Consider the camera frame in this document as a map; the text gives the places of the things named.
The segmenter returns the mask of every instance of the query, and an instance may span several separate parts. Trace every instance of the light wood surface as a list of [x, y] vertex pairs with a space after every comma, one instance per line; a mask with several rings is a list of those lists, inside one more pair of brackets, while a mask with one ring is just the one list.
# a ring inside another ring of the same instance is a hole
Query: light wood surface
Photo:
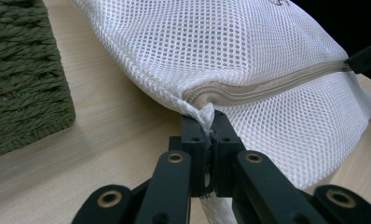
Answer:
[[[151, 177], [180, 115], [136, 88], [66, 0], [46, 0], [69, 87], [75, 124], [0, 157], [0, 223], [70, 223], [89, 195]], [[371, 80], [361, 77], [371, 90]], [[371, 202], [371, 123], [332, 183]], [[191, 223], [207, 223], [199, 199]]]

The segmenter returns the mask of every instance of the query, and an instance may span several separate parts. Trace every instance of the black plastic part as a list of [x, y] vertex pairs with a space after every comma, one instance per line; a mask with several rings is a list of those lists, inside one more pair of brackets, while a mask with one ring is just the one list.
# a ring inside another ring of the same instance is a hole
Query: black plastic part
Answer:
[[239, 224], [261, 223], [241, 185], [236, 185], [232, 197], [232, 212]]
[[330, 223], [371, 223], [371, 204], [354, 192], [339, 186], [316, 188], [313, 204]]
[[371, 70], [371, 46], [349, 57], [346, 63], [356, 74]]
[[[205, 194], [206, 166], [210, 160], [209, 143], [200, 124], [192, 118], [182, 116], [181, 150], [192, 158], [191, 165], [191, 196], [201, 197]], [[170, 149], [178, 146], [178, 138], [172, 138]]]
[[179, 150], [159, 157], [135, 223], [188, 223], [191, 158]]
[[266, 155], [242, 151], [234, 169], [243, 191], [234, 199], [247, 198], [261, 223], [326, 223]]
[[131, 191], [129, 189], [123, 186], [108, 185], [97, 189], [88, 197], [72, 223], [125, 223], [130, 204]]
[[182, 150], [182, 137], [180, 136], [170, 136], [169, 137], [169, 149], [172, 150]]
[[235, 183], [232, 164], [245, 148], [223, 112], [215, 111], [212, 129], [217, 141], [217, 147], [212, 150], [214, 192], [217, 197], [232, 197]]
[[146, 180], [143, 184], [131, 191], [132, 202], [129, 205], [129, 210], [123, 223], [134, 223], [137, 215], [139, 214], [139, 209], [142, 206], [142, 202], [149, 184], [150, 179]]

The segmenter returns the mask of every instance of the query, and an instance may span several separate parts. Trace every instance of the zipper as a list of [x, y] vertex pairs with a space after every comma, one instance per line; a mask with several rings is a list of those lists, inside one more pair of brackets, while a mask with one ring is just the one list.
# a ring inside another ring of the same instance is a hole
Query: zipper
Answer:
[[185, 91], [182, 98], [197, 109], [202, 109], [208, 103], [214, 105], [243, 105], [288, 91], [318, 77], [335, 72], [349, 71], [351, 69], [344, 62], [318, 63], [284, 77], [250, 86], [230, 86], [219, 82], [205, 83]]

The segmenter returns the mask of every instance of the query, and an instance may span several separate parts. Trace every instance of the mesh fabric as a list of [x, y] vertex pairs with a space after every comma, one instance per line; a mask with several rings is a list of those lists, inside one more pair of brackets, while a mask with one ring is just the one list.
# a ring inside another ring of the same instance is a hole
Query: mesh fabric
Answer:
[[371, 96], [353, 73], [334, 73], [257, 102], [208, 104], [184, 91], [208, 82], [249, 86], [346, 52], [307, 13], [273, 0], [74, 0], [129, 78], [205, 129], [225, 112], [248, 149], [267, 153], [296, 187], [332, 173], [371, 118]]

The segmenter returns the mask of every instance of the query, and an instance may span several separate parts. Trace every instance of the green towel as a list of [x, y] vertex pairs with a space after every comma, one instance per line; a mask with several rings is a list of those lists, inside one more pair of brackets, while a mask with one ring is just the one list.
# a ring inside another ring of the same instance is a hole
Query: green towel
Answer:
[[41, 0], [0, 0], [0, 155], [72, 125], [75, 109]]

